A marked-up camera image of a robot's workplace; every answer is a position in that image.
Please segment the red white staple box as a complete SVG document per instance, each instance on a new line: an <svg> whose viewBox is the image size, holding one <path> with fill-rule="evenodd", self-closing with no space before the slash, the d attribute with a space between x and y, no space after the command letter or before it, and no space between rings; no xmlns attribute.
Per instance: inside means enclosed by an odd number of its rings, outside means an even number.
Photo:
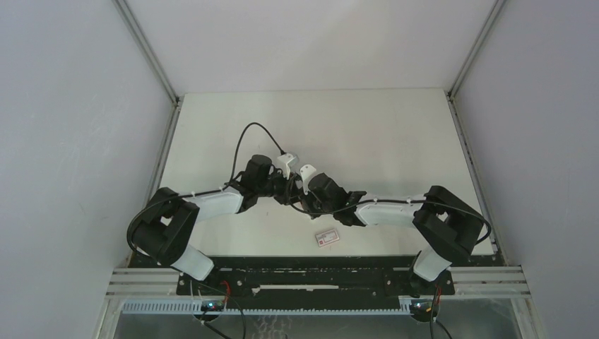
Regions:
<svg viewBox="0 0 599 339"><path fill-rule="evenodd" d="M325 247L334 244L340 240L340 235L336 228L329 228L314 235L316 243L319 247Z"/></svg>

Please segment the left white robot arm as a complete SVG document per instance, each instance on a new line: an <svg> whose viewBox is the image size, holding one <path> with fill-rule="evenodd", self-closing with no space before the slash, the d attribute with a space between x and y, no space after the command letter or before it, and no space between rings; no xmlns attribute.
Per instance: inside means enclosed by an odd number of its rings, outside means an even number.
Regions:
<svg viewBox="0 0 599 339"><path fill-rule="evenodd" d="M259 198L273 198L284 205L285 186L298 162L293 153L284 153L275 161L253 155L245 170L221 189L181 195L162 187L133 217L126 241L133 251L192 277L194 286L205 295L213 294L221 277L213 270L213 261L190 245L195 225L221 215L243 213Z"/></svg>

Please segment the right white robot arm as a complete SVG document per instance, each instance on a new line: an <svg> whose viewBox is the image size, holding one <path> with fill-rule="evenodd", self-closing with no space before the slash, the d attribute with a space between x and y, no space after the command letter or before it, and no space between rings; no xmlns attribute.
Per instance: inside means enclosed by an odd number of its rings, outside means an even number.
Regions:
<svg viewBox="0 0 599 339"><path fill-rule="evenodd" d="M418 294L428 293L453 264L466 262L490 235L488 221L443 186L419 196L382 198L346 191L324 173L296 182L301 210L312 218L330 215L348 227L414 227L427 242L408 274L409 287Z"/></svg>

